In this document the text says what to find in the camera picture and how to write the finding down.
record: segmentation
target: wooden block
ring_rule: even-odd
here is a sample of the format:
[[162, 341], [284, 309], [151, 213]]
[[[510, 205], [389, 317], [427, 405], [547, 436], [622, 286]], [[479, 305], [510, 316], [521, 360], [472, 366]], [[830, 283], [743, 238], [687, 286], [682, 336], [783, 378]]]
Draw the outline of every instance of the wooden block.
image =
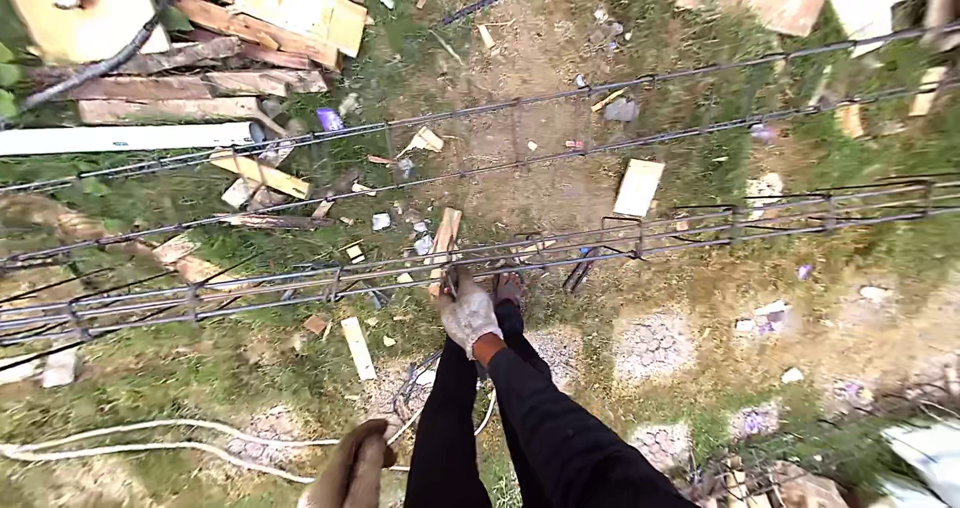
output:
[[158, 54], [139, 54], [120, 66], [116, 73], [126, 75], [150, 75], [175, 67], [197, 64], [201, 60], [225, 59], [240, 52], [240, 39], [233, 36], [218, 37], [211, 41], [171, 48]]
[[[947, 68], [944, 66], [931, 67], [923, 73], [923, 78], [919, 81], [918, 89], [935, 89], [947, 74]], [[926, 94], [917, 94], [913, 97], [913, 103], [910, 105], [909, 116], [927, 116], [930, 108], [933, 107], [933, 100], [937, 97], [936, 92]]]
[[237, 11], [318, 38], [356, 58], [367, 10], [350, 0], [236, 0]]
[[628, 216], [646, 216], [663, 173], [663, 163], [630, 159], [623, 181], [620, 182], [620, 192], [616, 195], [613, 211]]
[[210, 163], [234, 172], [244, 178], [263, 183], [277, 191], [298, 199], [306, 199], [310, 184], [290, 174], [259, 163], [257, 159], [246, 155], [235, 155], [224, 149], [210, 154]]
[[[46, 63], [105, 60], [120, 52], [155, 12], [153, 0], [82, 0], [60, 9], [56, 0], [11, 0]], [[157, 26], [142, 53], [163, 53], [170, 41]]]
[[198, 76], [108, 76], [70, 90], [71, 100], [207, 100], [210, 86]]
[[193, 253], [200, 244], [190, 239], [186, 233], [177, 234], [173, 238], [153, 248], [153, 258], [160, 264], [170, 264]]
[[192, 22], [203, 27], [252, 43], [259, 43], [261, 36], [268, 36], [282, 51], [304, 55], [333, 71], [340, 71], [340, 54], [326, 41], [294, 33], [249, 15], [234, 15], [226, 8], [204, 0], [174, 0], [174, 5]]
[[363, 329], [360, 328], [360, 320], [356, 317], [344, 318], [340, 321], [340, 326], [343, 328], [343, 337], [346, 338], [346, 344], [350, 347], [353, 365], [357, 368], [360, 380], [376, 379], [377, 371], [374, 369], [374, 360], [371, 359], [370, 351], [367, 349], [367, 340], [364, 338]]
[[326, 92], [327, 82], [319, 71], [266, 69], [261, 71], [208, 72], [203, 76], [222, 96], [273, 95]]

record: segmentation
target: metal wire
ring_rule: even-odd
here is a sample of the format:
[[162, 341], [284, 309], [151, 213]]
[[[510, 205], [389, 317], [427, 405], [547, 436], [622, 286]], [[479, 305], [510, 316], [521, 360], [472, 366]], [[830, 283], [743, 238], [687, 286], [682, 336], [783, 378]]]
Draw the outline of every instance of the metal wire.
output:
[[[259, 143], [251, 143], [245, 146], [238, 146], [236, 148], [243, 156], [254, 156], [257, 154], [262, 154], [276, 148], [278, 142], [287, 142], [288, 147], [298, 147], [305, 146], [308, 144], [313, 144], [316, 142], [323, 142], [341, 138], [353, 137], [356, 135], [363, 134], [375, 134], [391, 128], [404, 128], [404, 127], [414, 127], [414, 126], [423, 126], [433, 122], [440, 122], [444, 120], [457, 119], [467, 116], [472, 116], [475, 114], [483, 114], [488, 112], [494, 112], [502, 109], [509, 109], [512, 106], [526, 106], [535, 103], [541, 103], [561, 98], [568, 97], [590, 97], [596, 95], [600, 92], [607, 92], [612, 90], [617, 90], [619, 88], [636, 86], [636, 85], [656, 85], [657, 83], [663, 83], [667, 81], [675, 81], [677, 79], [682, 79], [686, 77], [694, 77], [704, 74], [719, 73], [722, 71], [727, 71], [731, 69], [738, 69], [743, 67], [754, 67], [762, 64], [770, 64], [775, 62], [789, 62], [790, 60], [798, 59], [801, 57], [809, 57], [814, 55], [819, 55], [822, 53], [834, 53], [838, 51], [845, 51], [849, 49], [857, 48], [861, 45], [870, 45], [873, 43], [886, 43], [890, 41], [898, 41], [902, 39], [914, 39], [926, 35], [927, 33], [935, 34], [949, 34], [952, 32], [960, 31], [960, 21], [954, 23], [947, 23], [940, 26], [932, 27], [914, 27], [909, 29], [904, 29], [900, 31], [895, 31], [887, 33], [884, 35], [879, 35], [876, 37], [869, 37], [866, 39], [851, 39], [846, 41], [836, 41], [823, 45], [822, 47], [815, 48], [801, 48], [799, 50], [791, 50], [788, 52], [775, 52], [770, 54], [764, 54], [757, 58], [752, 58], [749, 60], [742, 60], [738, 62], [730, 62], [726, 64], [711, 64], [697, 68], [691, 68], [686, 70], [680, 70], [676, 72], [666, 72], [663, 74], [657, 73], [647, 73], [642, 74], [636, 78], [630, 80], [624, 80], [619, 82], [609, 82], [607, 84], [600, 84], [596, 86], [584, 86], [576, 90], [566, 90], [561, 92], [556, 92], [553, 94], [542, 94], [538, 96], [531, 97], [520, 97], [504, 101], [499, 101], [495, 103], [488, 103], [483, 105], [477, 105], [473, 107], [466, 107], [456, 110], [451, 110], [447, 112], [440, 112], [436, 114], [426, 114], [422, 116], [417, 116], [414, 118], [404, 118], [400, 120], [393, 121], [379, 121], [375, 123], [365, 123], [363, 125], [355, 125], [353, 127], [347, 127], [344, 129], [339, 129], [337, 131], [329, 132], [313, 132], [304, 135], [287, 137], [284, 139], [263, 141]], [[100, 170], [89, 170], [78, 172], [75, 175], [65, 176], [62, 178], [53, 178], [46, 180], [38, 180], [30, 183], [23, 184], [14, 184], [0, 187], [0, 194], [4, 193], [15, 193], [15, 192], [28, 192], [28, 191], [52, 191], [60, 189], [63, 187], [69, 187], [79, 180], [86, 178], [95, 178], [95, 177], [128, 177], [136, 176], [143, 174], [150, 174], [158, 171], [173, 170], [193, 165], [198, 165], [205, 163], [214, 159], [221, 158], [233, 158], [231, 155], [223, 155], [217, 157], [211, 157], [216, 152], [221, 152], [222, 148], [211, 148], [193, 153], [186, 153], [181, 155], [173, 155], [168, 157], [162, 157], [153, 159], [150, 161], [143, 161], [139, 163], [131, 163], [127, 165], [122, 165], [119, 167], [109, 168], [109, 169], [100, 169]]]
[[164, 232], [185, 232], [196, 227], [218, 223], [225, 219], [230, 219], [237, 216], [257, 215], [257, 214], [264, 214], [269, 212], [276, 212], [276, 211], [287, 209], [287, 208], [306, 207], [310, 205], [316, 205], [322, 202], [331, 202], [338, 199], [355, 197], [358, 195], [366, 195], [366, 194], [378, 193], [382, 191], [391, 191], [395, 189], [402, 189], [404, 187], [411, 187], [414, 185], [422, 185], [426, 183], [435, 183], [438, 181], [454, 179], [454, 178], [465, 178], [465, 177], [470, 177], [473, 175], [478, 175], [478, 174], [486, 173], [490, 171], [502, 171], [502, 170], [517, 168], [517, 167], [523, 167], [531, 164], [543, 164], [551, 161], [558, 161], [561, 159], [591, 156], [595, 154], [602, 154], [606, 152], [613, 152], [617, 150], [635, 148], [638, 146], [651, 145], [651, 144], [656, 144], [656, 143], [661, 143], [661, 142], [666, 142], [666, 141], [676, 140], [681, 138], [695, 137], [695, 136], [706, 135], [706, 134], [714, 134], [714, 133], [722, 132], [726, 130], [733, 130], [738, 128], [750, 128], [750, 126], [753, 126], [755, 124], [763, 124], [765, 122], [769, 122], [773, 120], [784, 120], [786, 118], [791, 118], [793, 116], [799, 116], [799, 115], [813, 115], [813, 114], [818, 114], [821, 112], [826, 112], [834, 109], [841, 109], [844, 107], [848, 107], [850, 105], [861, 105], [861, 106], [870, 105], [872, 103], [876, 103], [878, 101], [882, 101], [886, 99], [906, 97], [906, 96], [917, 95], [917, 94], [925, 94], [925, 93], [933, 92], [937, 89], [953, 88], [956, 85], [960, 85], [960, 82], [955, 82], [957, 80], [960, 80], [960, 77], [957, 77], [957, 78], [952, 77], [949, 79], [945, 79], [944, 82], [939, 87], [927, 87], [927, 88], [918, 88], [918, 89], [907, 89], [903, 87], [893, 88], [889, 90], [875, 92], [872, 94], [867, 94], [864, 96], [844, 99], [842, 101], [837, 101], [829, 105], [813, 105], [813, 106], [796, 107], [796, 108], [791, 108], [786, 110], [779, 110], [779, 111], [774, 111], [774, 112], [762, 114], [762, 115], [753, 115], [753, 116], [747, 116], [743, 118], [737, 118], [735, 120], [730, 120], [730, 121], [719, 121], [708, 126], [690, 127], [686, 129], [674, 130], [674, 131], [669, 131], [665, 133], [658, 133], [650, 136], [624, 140], [616, 143], [606, 144], [603, 146], [595, 146], [590, 149], [585, 148], [585, 149], [575, 150], [575, 151], [565, 151], [561, 153], [547, 154], [540, 157], [532, 157], [524, 160], [514, 160], [507, 163], [490, 165], [487, 167], [481, 167], [481, 168], [472, 169], [472, 170], [456, 170], [456, 171], [448, 172], [445, 174], [440, 174], [437, 176], [408, 181], [400, 184], [393, 184], [393, 185], [388, 185], [383, 187], [371, 188], [363, 191], [349, 192], [349, 193], [343, 193], [339, 195], [328, 195], [323, 198], [308, 198], [306, 200], [288, 202], [288, 203], [279, 204], [276, 206], [259, 208], [255, 210], [248, 210], [246, 212], [223, 214], [220, 216], [214, 216], [209, 218], [195, 219], [195, 220], [186, 221], [186, 222], [178, 222], [174, 224], [160, 226], [157, 228], [138, 230], [136, 232], [128, 232], [125, 234], [117, 234], [113, 236], [98, 238], [95, 240], [84, 240], [84, 241], [76, 242], [73, 244], [58, 245], [55, 247], [48, 247], [45, 249], [40, 249], [32, 252], [16, 253], [6, 257], [3, 261], [0, 261], [0, 268], [2, 268], [3, 266], [6, 266], [8, 263], [20, 263], [25, 260], [54, 257], [66, 252], [77, 250], [79, 248], [103, 247], [103, 246], [108, 246], [112, 244], [130, 242], [133, 240], [137, 240], [139, 238], [151, 236], [154, 234], [160, 234]]

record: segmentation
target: work glove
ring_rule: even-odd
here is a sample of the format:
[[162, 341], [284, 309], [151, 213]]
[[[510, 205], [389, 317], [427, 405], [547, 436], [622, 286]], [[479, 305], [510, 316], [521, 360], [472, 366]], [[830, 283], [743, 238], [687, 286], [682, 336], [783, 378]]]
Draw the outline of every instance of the work glove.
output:
[[377, 508], [380, 469], [396, 456], [383, 436], [386, 419], [368, 419], [337, 444], [323, 473], [300, 495], [296, 508]]
[[503, 339], [503, 332], [494, 315], [494, 301], [474, 282], [474, 275], [463, 266], [455, 268], [456, 297], [449, 292], [439, 294], [439, 318], [443, 321], [446, 335], [463, 348], [466, 357], [474, 360], [474, 343], [484, 334], [496, 334]]

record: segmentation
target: black pants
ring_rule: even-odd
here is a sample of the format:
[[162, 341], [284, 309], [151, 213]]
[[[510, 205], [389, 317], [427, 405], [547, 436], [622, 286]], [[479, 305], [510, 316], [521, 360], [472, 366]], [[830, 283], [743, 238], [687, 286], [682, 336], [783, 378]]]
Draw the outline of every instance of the black pants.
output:
[[[521, 308], [509, 299], [494, 307], [507, 347], [550, 379], [550, 367], [523, 337]], [[491, 506], [477, 471], [474, 440], [474, 400], [477, 371], [457, 343], [446, 339], [439, 358], [437, 379], [416, 427], [413, 460], [407, 478], [406, 508]], [[510, 459], [526, 508], [550, 506], [533, 468], [523, 453], [510, 416], [500, 407]]]

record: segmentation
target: trash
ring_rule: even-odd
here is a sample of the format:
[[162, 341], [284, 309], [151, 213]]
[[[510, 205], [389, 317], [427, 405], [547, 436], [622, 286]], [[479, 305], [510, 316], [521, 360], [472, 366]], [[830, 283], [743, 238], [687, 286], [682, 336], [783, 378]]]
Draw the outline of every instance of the trash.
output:
[[801, 380], [804, 380], [804, 372], [799, 370], [797, 367], [790, 367], [783, 375], [780, 376], [780, 382], [783, 384], [800, 382]]
[[373, 230], [382, 231], [390, 227], [390, 214], [373, 214]]
[[360, 114], [360, 95], [356, 92], [346, 94], [346, 97], [340, 101], [340, 106], [337, 107], [337, 110], [340, 111], [340, 116], [347, 116], [352, 112]]
[[632, 122], [640, 115], [641, 106], [636, 101], [628, 101], [626, 98], [617, 99], [603, 110], [604, 119], [618, 122]]
[[414, 242], [414, 249], [416, 254], [419, 256], [425, 256], [430, 253], [430, 248], [433, 247], [433, 236], [427, 234]]
[[874, 304], [883, 304], [893, 294], [890, 289], [881, 287], [864, 286], [860, 287], [860, 296]]
[[337, 111], [328, 107], [321, 107], [317, 109], [317, 118], [319, 124], [323, 126], [325, 132], [338, 132], [340, 130], [345, 130], [347, 128], [344, 125], [343, 118], [337, 114]]

